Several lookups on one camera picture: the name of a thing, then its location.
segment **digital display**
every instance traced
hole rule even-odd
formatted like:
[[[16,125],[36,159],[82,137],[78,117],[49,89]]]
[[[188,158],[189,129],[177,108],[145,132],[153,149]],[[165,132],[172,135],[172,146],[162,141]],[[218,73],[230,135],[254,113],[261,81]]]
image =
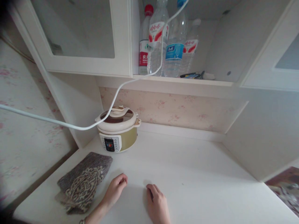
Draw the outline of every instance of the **digital display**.
[[[109,152],[114,152],[115,149],[114,149],[113,139],[104,138],[104,140],[105,140],[106,150]]]

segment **red bottle cap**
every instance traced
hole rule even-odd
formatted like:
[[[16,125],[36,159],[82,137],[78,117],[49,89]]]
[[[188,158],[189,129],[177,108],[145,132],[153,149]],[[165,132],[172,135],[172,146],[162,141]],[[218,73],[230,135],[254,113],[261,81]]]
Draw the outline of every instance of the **red bottle cap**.
[[[154,13],[154,7],[151,4],[145,6],[144,9],[145,16],[152,16]]]

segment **pressure cooker handle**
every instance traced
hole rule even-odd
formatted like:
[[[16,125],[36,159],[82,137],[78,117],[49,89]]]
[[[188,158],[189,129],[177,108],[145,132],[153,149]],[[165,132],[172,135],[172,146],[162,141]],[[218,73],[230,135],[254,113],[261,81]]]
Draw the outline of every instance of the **pressure cooker handle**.
[[[141,119],[137,119],[135,124],[134,124],[134,127],[139,127],[141,125]]]

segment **blue bottle cap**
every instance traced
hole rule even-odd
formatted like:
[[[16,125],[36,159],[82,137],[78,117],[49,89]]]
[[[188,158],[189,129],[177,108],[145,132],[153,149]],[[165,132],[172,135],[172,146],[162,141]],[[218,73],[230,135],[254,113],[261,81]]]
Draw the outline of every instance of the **blue bottle cap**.
[[[183,6],[186,0],[178,0],[177,7],[180,8]]]

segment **bottle cap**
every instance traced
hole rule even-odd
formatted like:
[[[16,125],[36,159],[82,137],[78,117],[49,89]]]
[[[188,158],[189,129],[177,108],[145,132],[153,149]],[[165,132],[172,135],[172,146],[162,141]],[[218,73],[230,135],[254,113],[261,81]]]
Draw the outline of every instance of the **bottle cap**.
[[[154,13],[154,7],[151,4],[145,6],[144,9],[145,16],[152,16]]]
[[[180,8],[183,6],[186,0],[178,0],[177,7]]]
[[[202,23],[202,21],[200,19],[195,19],[193,22],[192,22],[192,25],[193,26],[196,26],[196,25],[200,25]]]

